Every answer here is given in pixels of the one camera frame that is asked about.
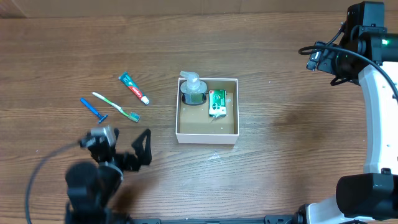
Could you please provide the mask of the red green toothpaste tube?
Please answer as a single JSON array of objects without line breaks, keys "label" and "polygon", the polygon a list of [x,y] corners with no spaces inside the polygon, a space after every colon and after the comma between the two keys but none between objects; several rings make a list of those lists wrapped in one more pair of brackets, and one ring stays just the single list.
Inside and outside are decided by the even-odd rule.
[{"label": "red green toothpaste tube", "polygon": [[138,85],[134,82],[134,80],[130,77],[128,72],[124,72],[119,80],[124,83],[145,105],[150,103],[148,97],[139,89]]}]

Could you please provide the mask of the clear pump soap bottle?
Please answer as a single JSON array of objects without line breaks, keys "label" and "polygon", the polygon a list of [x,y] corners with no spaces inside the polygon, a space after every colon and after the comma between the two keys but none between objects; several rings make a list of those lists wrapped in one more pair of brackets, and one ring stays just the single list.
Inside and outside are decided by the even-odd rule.
[{"label": "clear pump soap bottle", "polygon": [[182,102],[186,105],[202,105],[206,102],[207,85],[195,72],[181,71],[185,81],[180,86]]}]

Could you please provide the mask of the green soap bar packet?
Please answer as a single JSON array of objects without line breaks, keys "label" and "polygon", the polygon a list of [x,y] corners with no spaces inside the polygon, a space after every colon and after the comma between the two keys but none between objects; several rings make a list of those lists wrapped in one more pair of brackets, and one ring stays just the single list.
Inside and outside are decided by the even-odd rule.
[{"label": "green soap bar packet", "polygon": [[209,91],[209,116],[213,118],[225,117],[226,111],[226,91],[210,90]]}]

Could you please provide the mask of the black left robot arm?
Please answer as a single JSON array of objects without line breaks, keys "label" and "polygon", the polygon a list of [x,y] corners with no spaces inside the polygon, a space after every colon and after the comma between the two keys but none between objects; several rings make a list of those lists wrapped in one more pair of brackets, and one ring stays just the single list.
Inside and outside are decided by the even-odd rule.
[{"label": "black left robot arm", "polygon": [[132,142],[134,153],[116,152],[119,129],[93,128],[79,140],[80,147],[90,151],[98,163],[77,163],[65,174],[69,203],[66,223],[133,223],[126,213],[115,213],[107,204],[124,180],[125,172],[137,172],[152,161],[150,129]]}]

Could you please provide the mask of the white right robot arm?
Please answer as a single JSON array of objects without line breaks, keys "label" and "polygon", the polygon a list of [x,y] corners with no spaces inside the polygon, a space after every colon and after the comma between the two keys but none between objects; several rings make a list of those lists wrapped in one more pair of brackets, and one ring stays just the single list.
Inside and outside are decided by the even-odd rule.
[{"label": "white right robot arm", "polygon": [[362,89],[367,127],[363,173],[339,179],[334,196],[302,205],[292,223],[366,223],[397,218],[397,35],[384,25],[383,2],[350,6],[329,42],[303,47],[307,68],[333,75],[331,85]]}]

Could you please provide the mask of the blue disposable razor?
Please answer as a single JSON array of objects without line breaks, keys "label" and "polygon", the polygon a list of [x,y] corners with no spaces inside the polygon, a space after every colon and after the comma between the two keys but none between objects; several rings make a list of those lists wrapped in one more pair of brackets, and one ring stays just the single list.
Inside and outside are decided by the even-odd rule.
[{"label": "blue disposable razor", "polygon": [[108,115],[100,114],[89,102],[87,102],[84,98],[80,98],[80,101],[98,118],[98,124],[101,124]]}]

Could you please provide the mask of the green white toothbrush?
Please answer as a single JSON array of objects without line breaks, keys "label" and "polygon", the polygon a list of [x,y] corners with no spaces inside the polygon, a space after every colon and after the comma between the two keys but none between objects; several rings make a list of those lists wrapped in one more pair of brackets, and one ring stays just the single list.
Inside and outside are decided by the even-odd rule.
[{"label": "green white toothbrush", "polygon": [[112,101],[108,100],[103,95],[100,95],[97,92],[93,92],[92,94],[95,97],[99,98],[100,100],[104,101],[105,103],[111,105],[113,108],[117,109],[122,115],[124,115],[125,117],[127,117],[131,121],[134,121],[134,122],[137,122],[137,123],[139,122],[140,116],[138,114],[136,114],[136,113],[126,113],[121,106],[119,106],[116,103],[113,103]]}]

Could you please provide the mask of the white cardboard box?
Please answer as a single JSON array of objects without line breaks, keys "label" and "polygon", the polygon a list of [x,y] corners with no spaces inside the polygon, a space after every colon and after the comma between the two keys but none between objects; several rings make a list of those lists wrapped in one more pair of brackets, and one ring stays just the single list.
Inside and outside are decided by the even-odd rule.
[{"label": "white cardboard box", "polygon": [[239,87],[236,78],[203,78],[209,90],[226,91],[226,116],[209,116],[209,102],[199,106],[182,103],[177,82],[175,135],[180,144],[236,144],[239,137]]}]

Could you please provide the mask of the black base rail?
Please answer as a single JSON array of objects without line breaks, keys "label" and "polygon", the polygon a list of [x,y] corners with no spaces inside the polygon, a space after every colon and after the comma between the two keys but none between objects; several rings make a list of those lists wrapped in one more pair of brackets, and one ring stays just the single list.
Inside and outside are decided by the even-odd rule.
[{"label": "black base rail", "polygon": [[130,224],[291,224],[295,223],[294,215],[266,215],[262,218],[211,218],[161,220],[159,218],[132,219]]}]

